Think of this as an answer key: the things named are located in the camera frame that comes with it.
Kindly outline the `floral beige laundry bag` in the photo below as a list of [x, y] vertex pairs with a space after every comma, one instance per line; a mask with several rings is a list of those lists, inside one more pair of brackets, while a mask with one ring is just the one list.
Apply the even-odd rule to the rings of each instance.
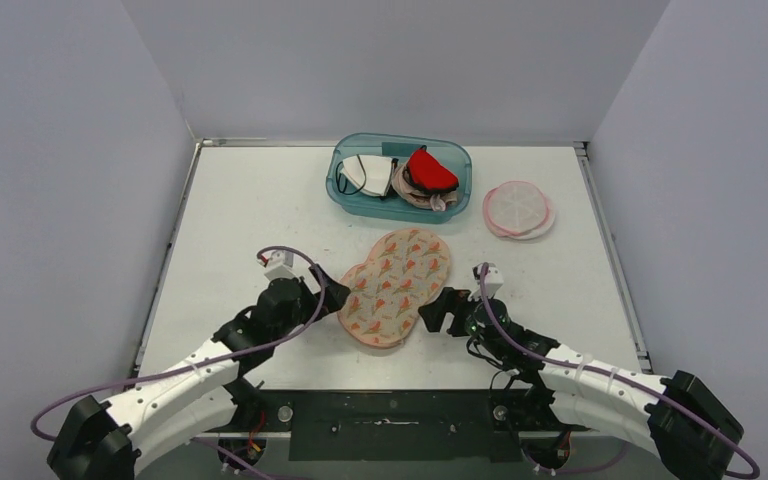
[[337, 318], [366, 346], [399, 346], [419, 321], [419, 308], [441, 293], [451, 268], [449, 246], [432, 231], [390, 232], [340, 280], [350, 294]]

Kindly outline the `beige bra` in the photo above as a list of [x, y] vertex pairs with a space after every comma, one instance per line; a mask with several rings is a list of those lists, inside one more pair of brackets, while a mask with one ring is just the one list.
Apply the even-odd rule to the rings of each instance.
[[406, 165], [399, 165], [390, 181], [391, 189], [410, 205], [434, 212], [443, 212], [458, 203], [456, 190], [447, 193], [427, 193], [408, 181]]

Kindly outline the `white mesh laundry bag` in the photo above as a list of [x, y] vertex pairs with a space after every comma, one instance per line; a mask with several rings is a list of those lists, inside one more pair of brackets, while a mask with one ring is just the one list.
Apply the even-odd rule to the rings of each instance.
[[530, 241], [551, 230], [557, 218], [557, 209], [535, 184], [508, 181], [486, 194], [482, 215], [485, 226], [495, 236]]

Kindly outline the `red bra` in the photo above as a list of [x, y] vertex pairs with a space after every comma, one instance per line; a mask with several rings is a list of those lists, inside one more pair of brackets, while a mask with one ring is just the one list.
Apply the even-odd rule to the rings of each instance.
[[409, 157], [404, 175], [409, 185], [428, 195], [448, 194], [459, 187], [458, 177], [431, 155], [426, 146]]

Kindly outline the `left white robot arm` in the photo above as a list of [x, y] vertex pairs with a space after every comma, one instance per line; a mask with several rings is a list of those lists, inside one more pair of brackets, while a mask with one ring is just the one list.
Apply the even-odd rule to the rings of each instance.
[[204, 432], [250, 428], [261, 400], [246, 374], [293, 333], [341, 310], [350, 296], [349, 287], [319, 266], [310, 271], [317, 292], [301, 277], [273, 279], [255, 304], [166, 371], [103, 400], [78, 400], [53, 441], [49, 468], [60, 479], [133, 479]]

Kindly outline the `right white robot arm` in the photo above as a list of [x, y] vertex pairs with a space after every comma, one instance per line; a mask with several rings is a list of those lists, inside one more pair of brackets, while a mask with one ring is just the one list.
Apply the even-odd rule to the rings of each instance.
[[697, 376], [670, 377], [625, 370], [593, 359], [510, 319], [506, 305], [446, 287], [419, 315], [431, 333], [442, 330], [476, 346], [477, 355], [531, 386], [528, 421], [556, 423], [613, 436], [657, 457], [678, 479], [722, 479], [744, 429]]

